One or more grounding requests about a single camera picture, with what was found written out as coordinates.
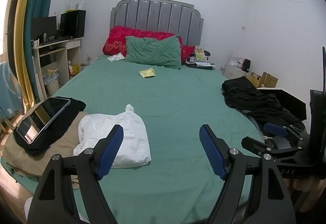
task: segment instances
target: cardboard box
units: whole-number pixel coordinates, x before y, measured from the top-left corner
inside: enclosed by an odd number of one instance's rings
[[[261,76],[258,76],[257,74],[255,73],[251,73],[249,76],[246,76],[247,79],[250,80],[250,82],[256,87],[258,88],[259,87],[259,84],[260,84],[260,80],[261,80]]]
[[[263,76],[260,79],[260,83],[258,88],[265,87],[265,88],[275,88],[278,79],[273,77],[272,75],[264,72]]]

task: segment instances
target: red pillow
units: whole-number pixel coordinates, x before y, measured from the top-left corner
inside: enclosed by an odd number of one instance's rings
[[[127,55],[126,36],[134,36],[137,38],[143,38],[143,37],[155,38],[160,41],[175,36],[175,34],[165,33],[165,32],[156,33],[151,31],[141,31],[137,29],[131,29],[122,26],[115,26],[110,31],[109,38],[106,40],[106,43],[103,47],[103,53],[105,55],[113,56],[121,52],[122,55],[126,56]],[[180,42],[180,49],[181,49],[181,62],[185,63],[185,60],[188,56],[187,55],[188,51],[184,50],[181,37],[179,37],[179,42]]]
[[[183,46],[183,51],[181,50],[181,62],[185,63],[185,61],[190,57],[190,55],[195,51],[194,46]]]

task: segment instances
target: trash can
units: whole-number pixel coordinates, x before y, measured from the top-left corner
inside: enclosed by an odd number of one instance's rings
[[[43,83],[48,89],[48,94],[53,96],[59,90],[59,74],[56,70],[48,70],[48,74],[43,75]]]
[[[59,80],[58,78],[55,79],[54,82],[47,84],[46,88],[48,89],[48,94],[53,96],[59,90]]]

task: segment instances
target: gray upholstered headboard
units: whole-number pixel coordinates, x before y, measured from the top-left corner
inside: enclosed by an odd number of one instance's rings
[[[124,26],[142,31],[169,32],[183,45],[199,45],[204,19],[193,5],[171,0],[123,0],[112,9],[110,29]]]

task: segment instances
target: beige blanket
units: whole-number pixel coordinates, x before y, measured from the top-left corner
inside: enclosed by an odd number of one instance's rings
[[[28,116],[36,107],[37,105],[32,107],[25,116]],[[80,112],[62,138],[53,143],[46,152],[34,157],[28,155],[16,143],[13,133],[11,133],[2,150],[7,166],[21,176],[41,176],[54,154],[61,154],[63,157],[72,156],[74,148],[79,144],[78,124],[86,115],[88,113]]]

